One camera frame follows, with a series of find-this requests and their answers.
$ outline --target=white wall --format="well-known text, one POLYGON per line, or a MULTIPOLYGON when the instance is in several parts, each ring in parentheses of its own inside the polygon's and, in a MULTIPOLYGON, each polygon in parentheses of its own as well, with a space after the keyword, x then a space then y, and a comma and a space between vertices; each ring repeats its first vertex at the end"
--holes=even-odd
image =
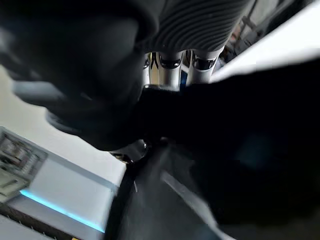
POLYGON ((24 103, 11 92, 11 80, 0 67, 0 126, 68 161, 119 185, 125 165, 77 136, 56 130, 45 120, 45 109, 24 103))

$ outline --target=gray surface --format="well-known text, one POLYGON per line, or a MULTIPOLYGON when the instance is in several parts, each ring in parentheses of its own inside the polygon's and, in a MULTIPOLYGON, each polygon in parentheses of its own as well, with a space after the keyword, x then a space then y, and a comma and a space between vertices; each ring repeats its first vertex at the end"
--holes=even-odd
POLYGON ((52 238, 0 215, 1 240, 51 240, 52 238))

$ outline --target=machine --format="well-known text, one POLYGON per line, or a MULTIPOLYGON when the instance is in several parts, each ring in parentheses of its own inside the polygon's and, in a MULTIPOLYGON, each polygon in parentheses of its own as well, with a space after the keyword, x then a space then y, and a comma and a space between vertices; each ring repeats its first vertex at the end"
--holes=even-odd
POLYGON ((209 84, 249 4, 10 1, 1 8, 0 62, 14 94, 45 107, 58 130, 127 164, 104 239, 232 239, 220 226, 286 221, 313 208, 317 174, 308 163, 318 130, 312 137, 289 130, 317 125, 317 83, 301 90, 293 80, 292 89, 309 96, 295 101, 288 79, 276 76, 315 73, 317 61, 209 84))

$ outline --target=metal pipe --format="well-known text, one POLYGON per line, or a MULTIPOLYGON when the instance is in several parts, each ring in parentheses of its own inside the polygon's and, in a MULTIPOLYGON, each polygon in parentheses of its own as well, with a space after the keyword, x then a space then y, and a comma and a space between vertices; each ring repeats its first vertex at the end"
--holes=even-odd
POLYGON ((208 84, 223 49, 224 47, 216 51, 193 50, 186 85, 208 84))
POLYGON ((149 85, 150 84, 150 58, 149 53, 144 55, 144 65, 142 72, 142 84, 149 85))
POLYGON ((182 53, 182 51, 176 53, 157 53, 159 85, 170 86, 172 90, 179 91, 182 53))

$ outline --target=black fabric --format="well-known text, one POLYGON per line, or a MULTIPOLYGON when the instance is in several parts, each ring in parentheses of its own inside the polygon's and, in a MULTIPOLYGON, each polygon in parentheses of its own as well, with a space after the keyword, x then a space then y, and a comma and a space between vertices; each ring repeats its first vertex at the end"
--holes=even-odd
POLYGON ((144 89, 136 108, 140 131, 176 144, 153 147, 131 178, 135 186, 126 189, 125 204, 112 205, 123 215, 118 235, 106 239, 193 239, 192 231, 197 239, 213 239, 163 183, 164 171, 205 199, 222 229, 251 224, 268 231, 308 221, 320 205, 319 63, 233 76, 180 93, 144 89), (180 229, 189 221, 194 224, 185 236, 180 229))

